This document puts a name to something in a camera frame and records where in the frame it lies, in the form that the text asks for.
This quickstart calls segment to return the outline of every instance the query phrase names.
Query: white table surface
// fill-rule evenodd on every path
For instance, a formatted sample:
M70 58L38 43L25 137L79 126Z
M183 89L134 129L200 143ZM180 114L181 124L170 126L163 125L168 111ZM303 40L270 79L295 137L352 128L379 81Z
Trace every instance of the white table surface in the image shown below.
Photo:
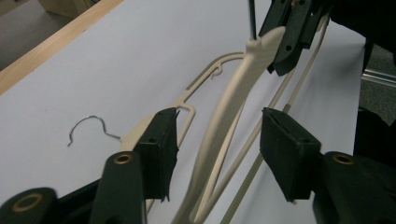
M256 1L258 30L269 4ZM98 115L111 133L127 134L139 120L176 100L213 59L243 51L248 38L248 1L124 0L0 97L0 203L38 187L54 188L61 197L99 178L120 142L105 136L98 121L89 120L78 126L75 142L67 148L75 122ZM363 42L360 35L331 22L290 111L322 143L322 152L352 152ZM309 51L303 53L276 108L287 102L309 56ZM189 100L197 115L177 155L171 201L155 203L149 223L170 223L176 213L206 124L237 65L226 63L223 74L208 80ZM249 95L225 170L282 79L265 73ZM256 141L206 223L222 219L258 152ZM285 201L264 164L233 223L315 223L315 218L310 201Z

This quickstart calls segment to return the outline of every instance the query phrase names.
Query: hanger hook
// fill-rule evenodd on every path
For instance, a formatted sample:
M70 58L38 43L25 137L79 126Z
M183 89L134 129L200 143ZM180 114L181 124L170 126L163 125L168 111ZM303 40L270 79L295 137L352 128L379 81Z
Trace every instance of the hanger hook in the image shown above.
M110 137L117 138L117 139L120 140L120 137L119 137L119 136L116 136L116 135L114 135L114 134L112 134L112 133L108 133L108 132L107 132L107 130L106 130L106 125L105 125L105 121L104 121L102 118L97 117L97 116L95 116L95 115L90 115L90 116L88 116L88 117L86 117L86 118L84 118L84 119L81 119L79 122L77 122L77 123L75 123L75 125L73 125L73 127L72 127L72 129L70 130L70 133L69 133L70 142L67 144L68 147L70 147L70 145L72 145L72 143L73 143L73 131L76 129L76 127L77 127L82 121L84 121L84 120L86 120L86 119L99 119L99 120L102 122L103 132L104 132L105 134L107 134L108 136L110 136Z

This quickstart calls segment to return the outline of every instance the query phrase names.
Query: gray floor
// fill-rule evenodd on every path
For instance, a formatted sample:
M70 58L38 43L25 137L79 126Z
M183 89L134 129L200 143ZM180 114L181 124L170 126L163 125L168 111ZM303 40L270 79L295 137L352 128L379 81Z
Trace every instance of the gray floor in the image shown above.
M0 17L0 70L70 21L46 12L37 0L30 0ZM392 55L379 47L375 47L368 68L396 76ZM396 88L363 80L360 105L391 124L396 119Z

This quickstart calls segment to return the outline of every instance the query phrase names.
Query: wooden table edge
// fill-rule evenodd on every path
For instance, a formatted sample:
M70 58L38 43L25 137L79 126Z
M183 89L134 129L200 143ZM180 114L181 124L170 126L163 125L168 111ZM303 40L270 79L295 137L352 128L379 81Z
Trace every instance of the wooden table edge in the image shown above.
M121 2L122 0L100 1L10 66L0 71L0 95L32 73L40 64L90 28Z

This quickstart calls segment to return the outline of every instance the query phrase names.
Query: wire hook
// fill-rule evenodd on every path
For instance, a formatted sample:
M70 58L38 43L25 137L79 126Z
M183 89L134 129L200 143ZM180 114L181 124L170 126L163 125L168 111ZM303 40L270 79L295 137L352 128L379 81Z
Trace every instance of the wire hook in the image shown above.
M72 127L72 129L70 130L70 133L69 133L70 142L67 144L68 147L70 147L70 145L72 145L72 143L73 143L73 131L76 129L76 127L77 127L82 121L84 121L84 120L86 120L86 119L99 119L99 120L102 122L103 132L104 132L105 134L107 134L107 135L110 136L110 137L117 138L117 139L119 139L119 140L121 139L121 137L116 136L116 135L114 135L114 134L112 134L112 133L108 133L108 132L107 132L107 130L106 130L106 125L105 125L105 121L104 121L102 118L97 117L97 116L95 116L95 115L90 115L90 116L88 116L88 117L86 117L86 118L84 118L84 119L81 119L79 122L77 122L77 123L75 123L75 125L73 125L73 127Z

